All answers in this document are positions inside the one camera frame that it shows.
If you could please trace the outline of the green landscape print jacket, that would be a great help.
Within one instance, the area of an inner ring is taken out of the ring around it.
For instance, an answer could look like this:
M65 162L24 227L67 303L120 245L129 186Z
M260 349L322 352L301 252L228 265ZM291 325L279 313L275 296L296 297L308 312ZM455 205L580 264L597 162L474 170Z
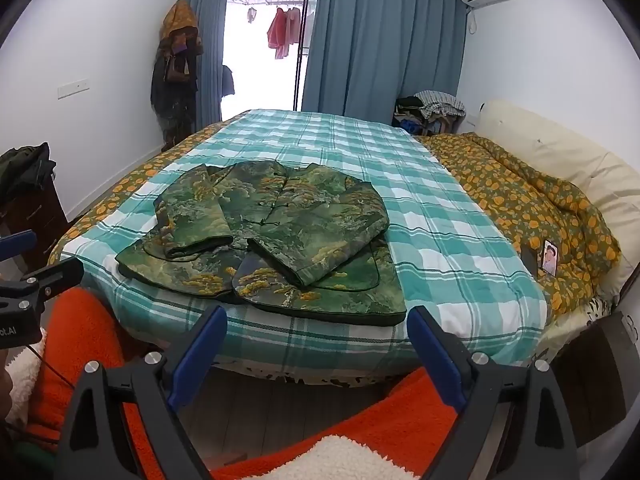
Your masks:
M323 322L394 326L406 315L371 183L276 160L196 166L154 202L155 226L116 257L127 278Z

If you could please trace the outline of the pink hanging garment outside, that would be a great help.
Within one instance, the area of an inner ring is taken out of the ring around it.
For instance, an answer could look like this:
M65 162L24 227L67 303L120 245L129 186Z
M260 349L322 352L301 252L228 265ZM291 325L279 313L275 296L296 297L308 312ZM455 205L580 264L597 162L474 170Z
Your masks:
M302 14L299 8L288 10L277 8L267 32L268 47L274 51L276 60L286 58L292 44L299 42L301 24Z

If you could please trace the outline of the blue curtain left panel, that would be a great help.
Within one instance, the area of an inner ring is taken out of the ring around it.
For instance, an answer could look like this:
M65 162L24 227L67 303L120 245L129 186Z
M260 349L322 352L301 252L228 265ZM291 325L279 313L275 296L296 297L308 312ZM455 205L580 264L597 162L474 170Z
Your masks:
M221 122L222 74L224 73L224 23L227 0L186 0L198 19L203 53L198 61L196 119L198 130Z

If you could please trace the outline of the teal plaid bed sheet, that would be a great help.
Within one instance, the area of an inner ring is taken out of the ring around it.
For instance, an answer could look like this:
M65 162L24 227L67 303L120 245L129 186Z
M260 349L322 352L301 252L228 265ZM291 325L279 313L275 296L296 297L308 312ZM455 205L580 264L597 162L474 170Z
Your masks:
M400 129L252 110L122 189L61 254L139 339L169 344L220 304L221 366L306 382L415 368L414 307L501 364L525 362L540 341L541 288Z

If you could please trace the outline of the dark clothes on dresser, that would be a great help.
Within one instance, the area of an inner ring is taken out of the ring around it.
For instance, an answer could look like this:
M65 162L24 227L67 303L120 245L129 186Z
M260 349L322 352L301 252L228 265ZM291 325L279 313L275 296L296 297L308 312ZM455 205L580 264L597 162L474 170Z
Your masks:
M14 198L43 190L53 177L56 162L50 159L47 142L37 146L10 148L1 155L1 206Z

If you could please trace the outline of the smartphone on quilt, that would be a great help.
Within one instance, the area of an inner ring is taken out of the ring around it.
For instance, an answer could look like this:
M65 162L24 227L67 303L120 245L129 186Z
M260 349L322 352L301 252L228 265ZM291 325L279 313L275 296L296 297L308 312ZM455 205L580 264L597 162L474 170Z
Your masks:
M556 269L558 268L558 258L559 252L558 248L550 242L550 240L544 241L544 246L542 246L542 255L540 267L544 273L547 273L551 276L556 275Z

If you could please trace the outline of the orange floral green quilt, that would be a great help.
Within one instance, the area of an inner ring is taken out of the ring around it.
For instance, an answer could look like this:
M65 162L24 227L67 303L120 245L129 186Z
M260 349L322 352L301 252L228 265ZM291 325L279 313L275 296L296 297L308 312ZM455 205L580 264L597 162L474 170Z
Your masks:
M622 258L601 211L573 183L545 174L475 133L416 138L455 177L517 252L549 255L555 271L534 274L548 318L585 306Z

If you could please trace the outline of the coat rack with clothes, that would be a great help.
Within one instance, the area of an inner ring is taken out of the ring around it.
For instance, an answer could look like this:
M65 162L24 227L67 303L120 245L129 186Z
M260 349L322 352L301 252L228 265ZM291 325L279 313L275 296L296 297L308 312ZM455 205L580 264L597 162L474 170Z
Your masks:
M198 57L203 45L198 18L186 0L177 0L160 26L151 82L151 106L166 152L193 133L198 92Z

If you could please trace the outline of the blue curtain panel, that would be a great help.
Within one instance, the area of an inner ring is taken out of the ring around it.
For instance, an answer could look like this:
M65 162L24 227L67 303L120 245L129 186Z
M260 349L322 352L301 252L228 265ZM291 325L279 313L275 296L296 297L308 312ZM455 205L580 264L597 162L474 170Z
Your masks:
M462 0L318 0L302 109L388 124L399 98L454 94L465 31Z
M203 53L198 61L196 119L198 130L221 122L222 74L224 73L224 23L227 0L186 0L198 19Z

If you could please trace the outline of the blue curtain right panel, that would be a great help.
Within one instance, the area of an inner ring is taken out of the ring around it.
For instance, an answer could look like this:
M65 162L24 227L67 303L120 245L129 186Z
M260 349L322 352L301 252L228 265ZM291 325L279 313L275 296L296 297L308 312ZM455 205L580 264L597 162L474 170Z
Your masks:
M399 98L454 94L465 31L462 0L318 0L302 109L388 124Z

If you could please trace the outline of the pile of clothes by bed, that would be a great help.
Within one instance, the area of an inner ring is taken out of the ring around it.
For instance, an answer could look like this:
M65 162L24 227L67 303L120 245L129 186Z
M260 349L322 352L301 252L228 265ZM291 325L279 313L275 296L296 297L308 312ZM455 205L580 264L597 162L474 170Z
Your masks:
M423 90L396 100L392 125L412 136L434 136L453 133L465 116L465 105L455 96Z

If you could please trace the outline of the cream padded headboard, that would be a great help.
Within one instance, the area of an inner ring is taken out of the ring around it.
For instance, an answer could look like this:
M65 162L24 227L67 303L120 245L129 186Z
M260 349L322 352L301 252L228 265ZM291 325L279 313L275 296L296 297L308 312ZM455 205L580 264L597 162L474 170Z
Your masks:
M600 295L622 299L639 276L638 172L585 136L508 101L485 102L475 132L587 195L622 250L618 266L601 281Z

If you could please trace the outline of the white wall switch plate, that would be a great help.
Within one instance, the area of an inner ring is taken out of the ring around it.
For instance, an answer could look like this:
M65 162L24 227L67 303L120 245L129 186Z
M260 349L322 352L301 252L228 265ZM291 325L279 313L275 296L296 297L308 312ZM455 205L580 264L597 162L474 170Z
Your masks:
M56 89L56 98L58 100L62 100L68 98L69 96L74 96L75 94L88 91L89 89L89 79L81 79L78 81L69 82L68 84L63 84Z

